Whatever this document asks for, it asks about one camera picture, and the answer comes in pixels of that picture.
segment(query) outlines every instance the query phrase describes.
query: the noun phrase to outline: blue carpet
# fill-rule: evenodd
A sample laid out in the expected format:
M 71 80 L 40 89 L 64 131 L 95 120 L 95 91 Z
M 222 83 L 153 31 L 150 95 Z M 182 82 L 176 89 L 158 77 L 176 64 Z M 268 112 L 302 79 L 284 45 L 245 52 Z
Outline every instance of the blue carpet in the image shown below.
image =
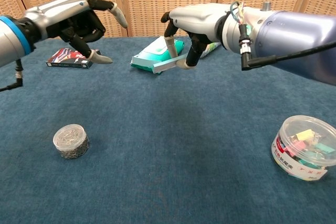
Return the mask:
M 89 70 L 47 67 L 59 40 L 23 59 L 24 87 L 0 93 L 0 223 L 336 223 L 336 169 L 305 182 L 270 153 L 289 116 L 336 125 L 336 87 L 242 72 L 223 48 L 193 71 L 132 68 L 153 40 L 94 42 L 114 63 Z M 12 83 L 14 65 L 0 75 Z M 71 123 L 91 146 L 67 160 L 52 139 Z

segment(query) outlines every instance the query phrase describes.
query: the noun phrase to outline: teal box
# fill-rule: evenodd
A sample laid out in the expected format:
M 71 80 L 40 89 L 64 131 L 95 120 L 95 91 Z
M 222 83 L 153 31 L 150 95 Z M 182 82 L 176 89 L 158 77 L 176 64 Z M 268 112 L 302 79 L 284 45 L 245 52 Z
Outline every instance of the teal box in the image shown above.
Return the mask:
M 184 42 L 175 40 L 175 48 L 179 54 L 184 48 Z M 171 59 L 163 36 L 157 38 L 139 54 L 132 57 L 131 66 L 153 72 L 153 65 Z

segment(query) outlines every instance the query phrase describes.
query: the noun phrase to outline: robotic hand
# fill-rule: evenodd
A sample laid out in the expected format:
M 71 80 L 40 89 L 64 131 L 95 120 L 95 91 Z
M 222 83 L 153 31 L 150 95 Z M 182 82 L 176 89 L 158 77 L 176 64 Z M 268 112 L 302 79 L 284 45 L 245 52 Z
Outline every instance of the robotic hand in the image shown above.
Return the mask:
M 22 86 L 20 59 L 34 51 L 36 42 L 47 38 L 59 36 L 92 62 L 112 63 L 111 58 L 97 54 L 87 45 L 100 39 L 106 31 L 94 10 L 109 11 L 127 28 L 117 4 L 105 0 L 55 0 L 26 10 L 20 19 L 0 16 L 0 67 L 13 61 L 17 64 L 17 82 L 0 91 Z
M 275 11 L 270 2 L 261 9 L 233 2 L 177 7 L 166 12 L 161 22 L 169 22 L 164 37 L 172 58 L 177 57 L 174 35 L 178 29 L 192 41 L 186 59 L 176 62 L 182 69 L 195 68 L 206 46 L 221 42 L 226 50 L 241 55 L 242 70 L 275 64 L 336 86 L 336 17 Z

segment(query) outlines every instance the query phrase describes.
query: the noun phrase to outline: blue ring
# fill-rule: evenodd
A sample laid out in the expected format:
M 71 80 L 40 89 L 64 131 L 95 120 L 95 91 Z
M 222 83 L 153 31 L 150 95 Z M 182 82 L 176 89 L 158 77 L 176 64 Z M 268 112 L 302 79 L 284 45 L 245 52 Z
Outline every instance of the blue ring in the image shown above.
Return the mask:
M 4 22 L 16 35 L 18 40 L 20 41 L 24 51 L 25 55 L 28 55 L 31 53 L 30 45 L 28 40 L 26 39 L 25 35 L 21 32 L 21 30 L 7 17 L 0 16 L 0 20 Z

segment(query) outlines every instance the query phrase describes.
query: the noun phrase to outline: robot finger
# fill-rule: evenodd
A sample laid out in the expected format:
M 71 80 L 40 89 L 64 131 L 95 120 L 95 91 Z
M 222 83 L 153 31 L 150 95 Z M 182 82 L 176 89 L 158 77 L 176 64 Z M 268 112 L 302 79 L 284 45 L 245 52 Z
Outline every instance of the robot finger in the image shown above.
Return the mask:
M 179 60 L 176 65 L 182 69 L 193 69 L 196 67 L 202 53 L 210 41 L 204 39 L 202 35 L 189 33 L 192 45 L 185 60 Z
M 169 12 L 166 12 L 161 17 L 161 22 L 166 23 L 169 20 L 169 23 L 167 25 L 166 31 L 164 32 L 164 39 L 166 41 L 168 52 L 171 56 L 171 58 L 177 57 L 177 51 L 175 48 L 175 40 L 174 35 L 176 34 L 178 27 L 176 27 L 173 23 L 173 20 L 169 17 Z
M 108 10 L 123 28 L 128 27 L 127 20 L 116 3 L 105 0 L 88 0 L 88 3 L 92 10 Z
M 81 37 L 81 38 L 94 32 L 93 29 L 90 28 L 90 27 L 84 27 L 84 28 L 80 28 L 80 29 L 76 28 L 75 30 L 76 30 L 76 33 L 78 34 L 78 36 Z
M 106 56 L 97 54 L 90 49 L 88 44 L 82 40 L 76 33 L 73 27 L 68 27 L 61 31 L 61 39 L 65 42 L 69 42 L 70 46 L 79 51 L 85 58 L 98 64 L 111 64 L 112 59 Z
M 94 11 L 90 10 L 87 12 L 86 22 L 89 23 L 93 32 L 82 37 L 85 42 L 97 41 L 105 34 L 106 29 Z

